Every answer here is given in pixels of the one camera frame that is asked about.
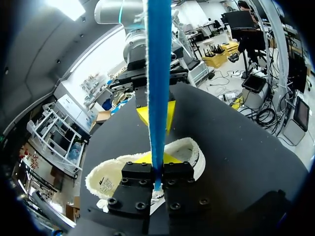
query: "metal rack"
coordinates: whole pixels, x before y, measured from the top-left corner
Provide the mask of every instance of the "metal rack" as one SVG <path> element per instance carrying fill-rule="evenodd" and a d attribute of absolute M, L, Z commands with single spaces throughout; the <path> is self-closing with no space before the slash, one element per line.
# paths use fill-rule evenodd
<path fill-rule="evenodd" d="M 50 108 L 45 114 L 37 124 L 29 122 L 29 142 L 49 162 L 67 175 L 75 177 L 82 170 L 80 162 L 85 143 L 81 143 L 81 135 L 71 127 L 74 121 L 70 116 Z M 76 144 L 77 147 L 81 146 L 80 150 L 74 146 L 76 140 L 80 143 Z"/>

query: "black table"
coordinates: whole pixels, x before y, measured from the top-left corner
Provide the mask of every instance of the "black table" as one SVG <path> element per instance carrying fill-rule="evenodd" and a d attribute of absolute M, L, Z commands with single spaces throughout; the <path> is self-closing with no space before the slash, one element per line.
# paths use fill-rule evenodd
<path fill-rule="evenodd" d="M 211 188 L 214 218 L 240 212 L 271 190 L 293 200 L 308 172 L 300 159 L 279 140 L 216 97 L 192 86 L 171 86 L 175 116 L 166 142 L 191 137 L 206 158 L 200 181 Z M 148 128 L 130 100 L 92 136 L 81 181 L 81 216 L 96 208 L 98 197 L 85 187 L 85 177 L 102 161 L 149 151 Z M 152 216 L 150 233 L 167 233 L 162 205 Z"/>

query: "black chair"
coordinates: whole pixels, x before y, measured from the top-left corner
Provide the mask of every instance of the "black chair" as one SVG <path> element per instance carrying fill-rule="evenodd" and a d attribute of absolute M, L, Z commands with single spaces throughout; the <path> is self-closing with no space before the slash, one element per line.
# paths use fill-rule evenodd
<path fill-rule="evenodd" d="M 215 20 L 213 27 L 217 29 L 216 33 L 220 34 L 220 31 L 223 32 L 223 28 L 221 27 L 221 24 L 219 23 L 219 21 Z"/>

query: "blue fabric strip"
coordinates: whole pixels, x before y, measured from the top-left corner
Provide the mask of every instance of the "blue fabric strip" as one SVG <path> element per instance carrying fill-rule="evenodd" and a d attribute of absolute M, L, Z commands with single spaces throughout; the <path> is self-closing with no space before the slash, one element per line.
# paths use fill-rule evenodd
<path fill-rule="evenodd" d="M 119 18 L 118 18 L 119 24 L 122 23 L 122 15 L 123 15 L 124 2 L 125 2 L 125 0 L 123 0 L 122 5 L 120 6 L 120 10 L 119 10 Z"/>
<path fill-rule="evenodd" d="M 148 0 L 148 52 L 149 52 L 149 131 L 155 189 L 162 178 L 169 71 L 171 63 L 172 16 L 171 0 Z"/>

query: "white shoe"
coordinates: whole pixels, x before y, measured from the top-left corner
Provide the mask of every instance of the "white shoe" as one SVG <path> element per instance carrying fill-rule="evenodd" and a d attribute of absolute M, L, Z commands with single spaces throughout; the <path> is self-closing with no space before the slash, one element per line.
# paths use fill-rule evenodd
<path fill-rule="evenodd" d="M 181 162 L 188 161 L 194 169 L 193 177 L 195 180 L 199 179 L 202 175 L 206 166 L 206 160 L 198 144 L 193 139 L 183 138 L 167 144 L 164 152 Z M 124 155 L 116 159 L 104 161 L 88 174 L 85 184 L 92 194 L 100 198 L 96 204 L 97 207 L 103 209 L 104 212 L 108 212 L 107 200 L 113 196 L 117 186 L 120 184 L 122 169 L 125 164 L 128 161 L 135 162 L 148 153 Z M 163 190 L 153 191 L 150 214 L 164 202 Z"/>

